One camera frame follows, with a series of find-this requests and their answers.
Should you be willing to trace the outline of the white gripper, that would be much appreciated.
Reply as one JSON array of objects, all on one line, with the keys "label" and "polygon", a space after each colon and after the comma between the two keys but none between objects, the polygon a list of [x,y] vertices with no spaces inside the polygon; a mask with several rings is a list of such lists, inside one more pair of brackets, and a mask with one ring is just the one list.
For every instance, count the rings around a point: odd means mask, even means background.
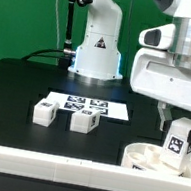
[{"label": "white gripper", "polygon": [[172,105],[191,111],[191,70],[175,67],[172,62],[168,52],[142,48],[136,53],[130,75],[133,91],[163,101],[157,107],[162,132],[169,130],[173,120]]}]

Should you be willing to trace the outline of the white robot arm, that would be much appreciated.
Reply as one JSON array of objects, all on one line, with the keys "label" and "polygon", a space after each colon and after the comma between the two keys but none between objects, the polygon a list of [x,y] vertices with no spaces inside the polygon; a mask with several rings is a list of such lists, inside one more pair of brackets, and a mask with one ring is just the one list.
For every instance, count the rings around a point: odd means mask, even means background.
[{"label": "white robot arm", "polygon": [[[154,2],[173,22],[140,32],[142,48],[135,55],[130,84],[136,93],[157,99],[165,122],[171,119],[172,106],[191,111],[191,0]],[[121,17],[113,1],[93,0],[72,72],[97,80],[120,77],[117,40]]]}]

